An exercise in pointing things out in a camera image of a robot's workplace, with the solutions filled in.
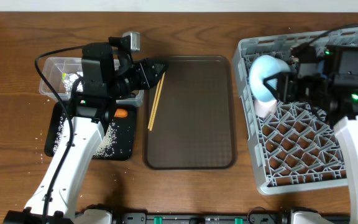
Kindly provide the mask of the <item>pink plastic cup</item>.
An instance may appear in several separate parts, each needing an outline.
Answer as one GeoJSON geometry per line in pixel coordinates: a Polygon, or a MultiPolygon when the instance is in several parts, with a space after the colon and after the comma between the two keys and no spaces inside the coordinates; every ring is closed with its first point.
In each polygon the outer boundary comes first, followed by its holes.
{"type": "Polygon", "coordinates": [[[277,100],[263,102],[258,99],[254,100],[254,110],[258,117],[266,118],[270,114],[274,114],[277,110],[277,100]]]}

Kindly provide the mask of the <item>light blue bowl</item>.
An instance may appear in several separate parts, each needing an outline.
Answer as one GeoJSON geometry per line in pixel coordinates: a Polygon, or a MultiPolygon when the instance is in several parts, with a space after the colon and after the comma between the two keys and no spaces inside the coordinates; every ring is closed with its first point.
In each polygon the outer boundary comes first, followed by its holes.
{"type": "Polygon", "coordinates": [[[252,94],[261,102],[269,102],[275,99],[271,91],[264,85],[263,80],[280,72],[290,72],[290,66],[283,60],[262,55],[257,57],[250,68],[249,85],[252,94]]]}

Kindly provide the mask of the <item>wooden chopstick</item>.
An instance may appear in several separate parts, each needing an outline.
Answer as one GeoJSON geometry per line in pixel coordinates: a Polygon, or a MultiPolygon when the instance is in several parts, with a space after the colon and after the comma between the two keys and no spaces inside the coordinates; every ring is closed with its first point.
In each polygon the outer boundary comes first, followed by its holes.
{"type": "Polygon", "coordinates": [[[154,109],[154,114],[153,114],[153,116],[152,116],[151,129],[150,129],[149,131],[151,131],[151,130],[153,129],[153,126],[154,126],[155,115],[156,115],[156,113],[157,113],[158,103],[159,103],[160,95],[161,95],[161,92],[162,92],[162,87],[163,87],[164,79],[165,79],[165,73],[162,75],[162,79],[161,79],[162,82],[161,82],[160,89],[159,89],[159,91],[158,91],[157,101],[156,101],[155,109],[154,109]]]}
{"type": "Polygon", "coordinates": [[[147,128],[150,130],[151,129],[151,124],[152,124],[152,116],[154,114],[154,109],[155,109],[155,104],[156,104],[156,101],[157,101],[157,95],[158,95],[158,91],[160,89],[160,86],[161,86],[161,82],[162,80],[160,80],[157,84],[157,87],[156,87],[156,90],[155,90],[155,96],[154,96],[154,100],[153,100],[153,104],[152,104],[152,111],[150,113],[150,118],[149,118],[149,123],[148,123],[148,126],[147,128]]]}

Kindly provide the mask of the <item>orange carrot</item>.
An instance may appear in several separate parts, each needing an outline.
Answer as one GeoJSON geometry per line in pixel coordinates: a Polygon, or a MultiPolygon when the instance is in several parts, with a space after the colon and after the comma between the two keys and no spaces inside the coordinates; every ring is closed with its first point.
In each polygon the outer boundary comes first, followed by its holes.
{"type": "Polygon", "coordinates": [[[118,108],[114,114],[115,118],[126,118],[128,116],[129,112],[125,109],[118,108]]]}

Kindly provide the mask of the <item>foil and yellow snack wrapper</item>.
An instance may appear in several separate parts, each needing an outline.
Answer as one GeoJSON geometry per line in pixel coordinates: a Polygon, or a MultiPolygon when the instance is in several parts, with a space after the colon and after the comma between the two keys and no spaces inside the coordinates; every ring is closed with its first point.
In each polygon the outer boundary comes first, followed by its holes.
{"type": "Polygon", "coordinates": [[[65,87],[65,93],[71,93],[72,86],[74,82],[83,76],[83,72],[76,72],[76,73],[63,73],[62,74],[62,83],[65,87]]]}

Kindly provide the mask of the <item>pile of white rice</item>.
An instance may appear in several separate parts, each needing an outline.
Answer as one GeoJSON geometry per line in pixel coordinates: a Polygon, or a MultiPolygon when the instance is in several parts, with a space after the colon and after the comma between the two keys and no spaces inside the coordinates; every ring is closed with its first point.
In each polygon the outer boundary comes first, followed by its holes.
{"type": "MultiPolygon", "coordinates": [[[[52,146],[53,146],[52,155],[55,154],[58,148],[58,144],[60,143],[60,139],[62,138],[64,122],[65,122],[65,118],[61,117],[58,122],[58,128],[56,131],[57,136],[52,141],[52,146]]],[[[116,123],[110,123],[101,144],[95,150],[93,159],[111,159],[113,155],[115,155],[115,150],[113,148],[113,145],[116,143],[117,143],[117,125],[116,123]]]]}

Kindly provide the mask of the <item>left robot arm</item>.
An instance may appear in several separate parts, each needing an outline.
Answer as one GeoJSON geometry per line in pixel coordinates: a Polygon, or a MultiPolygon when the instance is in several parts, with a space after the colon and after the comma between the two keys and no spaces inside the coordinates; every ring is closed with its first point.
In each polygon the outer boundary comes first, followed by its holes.
{"type": "Polygon", "coordinates": [[[79,46],[83,74],[71,96],[58,103],[66,117],[58,148],[37,190],[23,211],[8,211],[4,223],[118,223],[104,205],[76,214],[79,192],[94,152],[116,114],[116,100],[134,90],[149,90],[163,78],[168,62],[154,58],[135,61],[128,37],[79,46]]]}

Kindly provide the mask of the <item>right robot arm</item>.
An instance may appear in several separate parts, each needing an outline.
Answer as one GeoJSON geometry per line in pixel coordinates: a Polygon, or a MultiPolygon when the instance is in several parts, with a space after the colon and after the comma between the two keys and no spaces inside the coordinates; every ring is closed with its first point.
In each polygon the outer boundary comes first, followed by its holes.
{"type": "Polygon", "coordinates": [[[295,72],[275,72],[262,83],[284,102],[304,101],[324,110],[342,151],[351,200],[350,222],[358,223],[358,47],[328,45],[293,49],[295,72]]]}

